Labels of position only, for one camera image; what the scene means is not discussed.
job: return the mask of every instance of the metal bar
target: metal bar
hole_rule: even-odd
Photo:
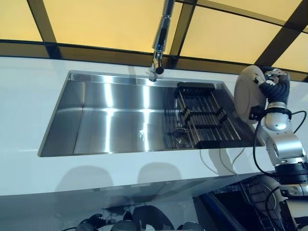
[[[182,103],[181,103],[181,101],[180,101],[179,98],[178,98],[178,101],[179,101],[179,104],[180,104],[180,108],[181,108],[182,112],[184,113],[184,107],[183,107],[183,105],[182,105]],[[184,120],[185,120],[185,115],[183,114],[182,117],[184,117],[184,118],[182,119],[182,120],[183,120],[182,122],[183,122],[183,124],[185,124],[185,122],[184,122]],[[194,145],[196,145],[196,144],[197,144],[197,141],[196,141],[195,137],[193,136],[193,133],[192,133],[193,130],[192,130],[192,128],[191,128],[191,125],[190,125],[189,123],[187,123],[187,125],[188,125],[188,127],[189,127],[190,132],[191,132],[191,136],[192,136]]]
[[[207,193],[202,196],[203,199],[206,199],[210,206],[215,207],[229,222],[230,225],[237,231],[246,231],[241,224],[234,218],[234,216],[223,206],[223,204],[214,196],[212,192]]]
[[[173,42],[170,49],[171,55],[180,55],[182,46],[184,44],[184,40],[188,31],[188,27],[190,25],[193,11],[195,9],[195,4],[197,0],[194,0],[193,3],[190,4],[183,4],[181,13],[178,20],[177,29],[175,31]]]

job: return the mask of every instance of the faucet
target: faucet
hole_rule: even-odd
[[[165,0],[163,15],[159,23],[154,44],[152,46],[152,48],[154,49],[154,54],[152,59],[151,71],[154,73],[154,76],[149,77],[152,82],[156,81],[157,75],[160,75],[164,72],[164,68],[162,66],[162,56],[163,52],[165,51],[174,2],[175,0]]]

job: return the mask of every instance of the stainless steel sink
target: stainless steel sink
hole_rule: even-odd
[[[153,83],[136,76],[70,72],[39,156],[194,148],[185,134],[181,134],[177,118],[179,106],[174,93],[178,82],[164,79]],[[232,103],[222,82],[210,82]],[[237,129],[241,127],[231,115],[232,119]],[[249,131],[247,126],[245,129],[237,132]]]

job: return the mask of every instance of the stainless steel surface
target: stainless steel surface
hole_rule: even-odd
[[[308,196],[308,184],[280,185],[281,194],[285,197]]]
[[[287,108],[287,105],[283,102],[272,102],[269,103],[268,108]],[[289,116],[282,113],[268,113],[266,115],[265,124],[273,131],[280,131],[286,129],[289,121]]]
[[[284,130],[273,131],[267,128],[266,118],[263,118],[258,136],[265,141],[266,150],[274,166],[307,161],[302,144],[293,133],[289,120]]]
[[[155,82],[157,79],[157,75],[163,73],[164,69],[162,67],[161,59],[163,56],[163,52],[165,51],[166,41],[169,31],[170,18],[173,10],[175,0],[165,0],[163,15],[161,17],[156,37],[153,43],[153,59],[151,70],[154,72],[154,76],[150,77],[150,80]]]
[[[151,82],[147,77],[139,76],[70,73],[39,156],[178,150],[194,148],[199,141],[231,140],[229,133],[236,131],[227,125],[227,120],[222,129],[197,128],[204,123],[219,123],[209,115],[197,116],[184,128],[185,115],[180,111],[186,106],[182,105],[184,99],[175,96],[178,82],[179,79]],[[222,82],[199,82],[213,83],[217,90],[229,94]],[[195,100],[193,108],[208,112],[216,110],[219,103],[225,103],[226,97],[222,98],[211,108],[206,102],[208,99],[199,97],[200,103]]]

